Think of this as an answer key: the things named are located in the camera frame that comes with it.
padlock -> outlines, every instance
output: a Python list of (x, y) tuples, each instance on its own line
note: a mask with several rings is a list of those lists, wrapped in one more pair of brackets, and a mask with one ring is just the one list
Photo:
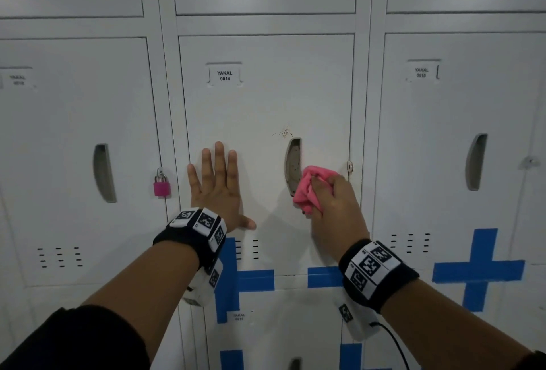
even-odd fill
[(158, 197), (170, 196), (169, 180), (160, 170), (158, 170), (158, 174), (154, 178), (154, 195)]

right hand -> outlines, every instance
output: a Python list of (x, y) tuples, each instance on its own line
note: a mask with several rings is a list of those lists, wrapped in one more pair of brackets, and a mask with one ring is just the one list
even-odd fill
[(334, 194), (323, 181), (313, 177), (311, 186), (322, 206), (322, 213), (313, 208), (311, 232), (318, 243), (337, 262), (353, 244), (361, 239), (370, 239), (370, 233), (360, 211), (351, 183), (343, 176), (332, 176), (328, 183)]

wristband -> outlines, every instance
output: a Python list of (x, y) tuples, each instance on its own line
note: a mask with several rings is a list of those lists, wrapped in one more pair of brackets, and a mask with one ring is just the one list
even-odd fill
[(184, 209), (156, 236), (154, 245), (162, 241), (183, 243), (192, 247), (199, 257), (199, 267), (210, 274), (226, 237), (226, 222), (204, 208)]
[(392, 294), (419, 278), (385, 245), (369, 239), (352, 245), (341, 257), (339, 268), (349, 297), (378, 314)]

forearm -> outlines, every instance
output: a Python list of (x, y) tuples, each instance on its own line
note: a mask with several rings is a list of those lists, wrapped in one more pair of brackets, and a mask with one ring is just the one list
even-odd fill
[(150, 361), (184, 291), (199, 268), (195, 251), (160, 242), (95, 292), (83, 305), (99, 305), (123, 317), (146, 344)]
[(511, 370), (531, 353), (421, 280), (392, 295), (381, 314), (427, 370)]

left hand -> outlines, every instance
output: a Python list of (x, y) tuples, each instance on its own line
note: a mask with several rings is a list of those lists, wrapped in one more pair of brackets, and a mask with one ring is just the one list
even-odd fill
[(224, 145), (216, 142), (215, 161), (212, 170), (211, 152), (203, 149), (201, 155), (202, 186), (195, 166), (188, 165), (189, 187), (192, 190), (192, 207), (207, 208), (219, 215), (225, 222), (228, 232), (236, 228), (256, 229), (256, 222), (239, 214), (241, 194), (239, 192), (239, 170), (237, 153), (228, 153), (228, 167), (224, 158)]

